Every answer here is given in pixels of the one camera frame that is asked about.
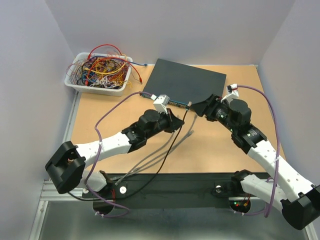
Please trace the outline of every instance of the black cable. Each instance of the black cable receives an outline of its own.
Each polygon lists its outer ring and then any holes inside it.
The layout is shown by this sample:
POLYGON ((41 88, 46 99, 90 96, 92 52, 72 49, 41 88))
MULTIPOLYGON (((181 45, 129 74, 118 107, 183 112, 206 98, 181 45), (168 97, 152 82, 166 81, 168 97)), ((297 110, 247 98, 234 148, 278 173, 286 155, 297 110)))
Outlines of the black cable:
MULTIPOLYGON (((187 115, 188 110, 189 110, 188 108, 185 110, 185 113, 184 113, 184 116, 183 116, 183 119, 182 119, 183 121, 184 121, 185 118, 186 118, 186 115, 187 115)), ((168 151, 167 151, 166 154, 165 154, 165 157, 164 157, 164 159, 163 159, 163 162, 162 162, 161 166, 159 167, 158 171, 152 176, 152 178, 150 178, 149 181, 147 181, 142 187, 140 187, 140 188, 139 188, 138 190, 136 190, 135 192, 133 192, 133 193, 131 193, 131 194, 125 196, 125 197, 117 197, 115 200, 122 200, 122 199, 127 199, 127 198, 132 197, 133 195, 139 193, 142 189, 144 189, 149 183, 152 182, 153 179, 155 179, 155 177, 158 175, 158 173, 161 171, 162 167, 164 166, 165 161, 166 161, 166 159, 167 159, 167 157, 168 157, 168 155, 169 155, 169 153, 170 153, 170 150, 171 150, 171 148, 173 147, 173 145, 175 144, 175 141, 177 140, 177 138, 178 138, 178 136, 179 136, 179 134, 180 134, 180 132, 181 132, 182 127, 183 127, 183 125, 179 128, 178 133, 176 134, 176 136, 175 136, 175 138, 173 139, 173 141, 172 141, 172 143, 171 143, 168 151)))
POLYGON ((73 197, 73 198, 75 198, 75 199, 77 199, 77 200, 79 200, 79 201, 83 201, 83 202, 101 201, 99 198, 85 199, 85 198, 82 198, 82 197, 78 197, 78 196, 73 195, 71 192, 68 192, 68 194, 69 194, 71 197, 73 197))

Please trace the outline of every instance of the tabletop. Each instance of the tabletop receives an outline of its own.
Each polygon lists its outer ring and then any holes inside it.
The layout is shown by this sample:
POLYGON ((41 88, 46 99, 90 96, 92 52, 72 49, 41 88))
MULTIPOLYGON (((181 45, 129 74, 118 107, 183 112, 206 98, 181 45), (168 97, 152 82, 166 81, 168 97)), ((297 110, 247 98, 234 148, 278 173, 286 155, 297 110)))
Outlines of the tabletop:
MULTIPOLYGON (((195 67, 226 74, 225 85, 248 85, 263 90, 254 65, 195 65, 195 67)), ((73 144, 83 144, 98 140, 94 130, 96 122, 115 104, 133 92, 142 91, 154 66, 136 66, 143 84, 133 70, 123 96, 107 96, 82 93, 71 136, 73 144)), ((239 89, 239 98, 251 108, 251 122, 259 128, 276 147, 276 134, 269 106, 262 95, 250 90, 239 89)), ((183 117, 185 110, 168 106, 175 116, 183 117)), ((153 101, 134 95, 116 108, 98 126, 102 137, 110 137, 136 122, 147 109, 154 109, 153 101)), ((189 111, 177 142, 188 131, 195 113, 189 111)), ((193 127, 194 133, 184 140, 167 158, 161 173, 233 173, 247 169, 251 172, 265 172, 253 159, 247 156, 231 140, 231 133, 218 122, 198 117, 193 127)), ((126 173, 137 162, 161 147, 170 138, 170 133, 161 132, 147 141, 146 146, 129 154, 120 154, 100 161, 95 170, 106 173, 126 173)), ((144 171, 155 173, 160 164, 144 171)))

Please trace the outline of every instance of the gray wall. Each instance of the gray wall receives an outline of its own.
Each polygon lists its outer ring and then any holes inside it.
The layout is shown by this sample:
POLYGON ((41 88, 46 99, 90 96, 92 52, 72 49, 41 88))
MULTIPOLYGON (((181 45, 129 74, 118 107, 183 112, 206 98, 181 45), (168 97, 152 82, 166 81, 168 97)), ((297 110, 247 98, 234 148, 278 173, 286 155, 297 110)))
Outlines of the gray wall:
POLYGON ((43 0, 1 1, 0 32, 0 239, 26 240, 70 112, 73 54, 43 0))
MULTIPOLYGON (((286 159, 320 184, 320 1, 297 0, 258 67, 286 159)), ((315 222, 320 235, 320 220, 315 222)))
POLYGON ((113 43, 133 60, 258 64, 294 0, 46 0, 76 55, 113 43))

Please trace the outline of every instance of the red cable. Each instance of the red cable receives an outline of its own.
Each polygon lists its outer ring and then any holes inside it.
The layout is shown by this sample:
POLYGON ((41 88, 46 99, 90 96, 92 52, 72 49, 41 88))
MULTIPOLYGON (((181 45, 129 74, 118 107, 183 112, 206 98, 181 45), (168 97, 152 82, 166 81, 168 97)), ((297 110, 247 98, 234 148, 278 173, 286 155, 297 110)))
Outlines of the red cable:
POLYGON ((89 71, 88 71, 88 74, 86 75, 86 80, 85 80, 85 85, 86 85, 86 86, 88 86, 88 79, 89 79, 89 74, 90 74, 91 70, 96 66, 97 63, 99 63, 99 62, 101 62, 101 61, 103 61, 103 60, 107 60, 107 59, 118 59, 118 60, 122 60, 122 61, 130 64, 131 67, 133 67, 133 69, 134 69, 134 70, 136 71, 136 73, 139 75, 139 81, 140 81, 140 83, 142 84, 142 78, 141 78, 141 76, 140 76, 140 73, 139 73, 138 70, 135 68, 135 66, 132 65, 131 62, 129 62, 129 61, 125 60, 125 59, 122 59, 122 58, 120 58, 120 57, 108 56, 108 57, 100 58, 98 61, 95 61, 94 64, 92 64, 91 68, 90 68, 89 71))
POLYGON ((88 60, 91 58, 91 54, 93 53, 94 50, 96 50, 97 48, 100 48, 100 47, 103 47, 103 46, 111 46, 111 47, 114 47, 115 49, 118 50, 118 52, 120 53, 120 55, 122 55, 121 51, 119 50, 119 48, 117 48, 115 45, 112 45, 112 44, 102 44, 102 45, 99 45, 99 46, 96 46, 94 49, 92 49, 92 51, 89 53, 88 55, 88 60))

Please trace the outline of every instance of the purple cable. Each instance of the purple cable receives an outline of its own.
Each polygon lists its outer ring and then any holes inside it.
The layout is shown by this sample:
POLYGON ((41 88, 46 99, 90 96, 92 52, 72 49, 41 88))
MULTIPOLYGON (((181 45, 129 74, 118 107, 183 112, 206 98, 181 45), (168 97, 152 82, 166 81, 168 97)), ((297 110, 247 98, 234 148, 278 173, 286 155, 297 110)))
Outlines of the purple cable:
POLYGON ((112 205, 114 207, 118 207, 118 208, 121 208, 121 209, 124 209, 126 210, 126 212, 124 213, 121 213, 121 214, 118 214, 118 215, 111 215, 111 216, 108 216, 108 215, 103 215, 103 214, 100 214, 99 212, 96 212, 96 214, 100 215, 101 217, 103 218, 116 218, 116 217, 122 217, 126 214, 128 214, 130 212, 130 209, 127 208, 126 206, 122 206, 120 204, 116 204, 112 201, 108 201, 106 199, 104 199, 103 197, 101 197, 99 194, 97 194, 89 185, 88 185, 88 179, 90 178, 90 176, 92 175, 92 173, 94 172, 95 170, 95 167, 97 165, 97 162, 98 162, 98 159, 99 159, 99 156, 100 156, 100 153, 101 153, 101 143, 102 143, 102 136, 101 136, 101 133, 100 131, 98 130, 98 125, 101 123, 101 121, 106 117, 108 116, 113 110, 115 110, 120 104, 122 104, 124 101, 126 101, 128 98, 132 97, 133 95, 136 95, 136 94, 144 94, 144 95, 148 95, 148 96, 152 96, 152 94, 148 93, 148 92, 144 92, 144 91, 137 91, 137 92, 133 92, 131 93, 130 95, 128 95, 127 97, 125 97, 123 100, 121 100, 120 102, 118 102, 113 108, 111 108, 105 115, 103 115, 98 121, 97 123, 95 124, 94 126, 94 130, 96 131, 96 133, 98 134, 98 137, 99 137, 99 148, 98 148, 98 151, 96 153, 96 159, 92 165, 92 168, 90 169, 90 172, 88 174, 88 176, 86 177, 86 179, 84 180, 84 184, 85 186, 87 187, 87 189, 95 196, 97 197, 98 199, 104 201, 106 204, 109 204, 109 205, 112 205))
MULTIPOLYGON (((272 205, 274 203, 275 200, 275 194, 276 194, 276 187, 277 187, 277 181, 278 181, 278 171, 279 171, 279 160, 278 157, 280 155, 280 139, 279 139, 279 134, 278 134, 278 122, 277 122, 277 118, 275 115, 275 111, 274 108, 271 105, 271 102, 269 101, 269 99, 267 98, 267 96, 260 91, 257 88, 254 88, 252 86, 246 86, 246 85, 238 85, 238 88, 245 88, 245 89, 251 89, 254 90, 258 93, 260 93, 265 100, 267 101, 270 109, 271 109, 271 113, 273 115, 273 121, 274 121, 274 129, 275 129, 275 137, 276 137, 276 153, 275 153, 275 170, 274 170, 274 178, 273 178, 273 186, 272 186, 272 191, 271 191, 271 198, 270 198, 270 203, 267 205, 267 207, 265 208, 264 211, 264 217, 267 218, 271 212, 272 209, 272 205)), ((261 211, 259 212, 255 212, 255 213, 250 213, 251 215, 255 215, 255 214, 260 214, 262 213, 261 211)))

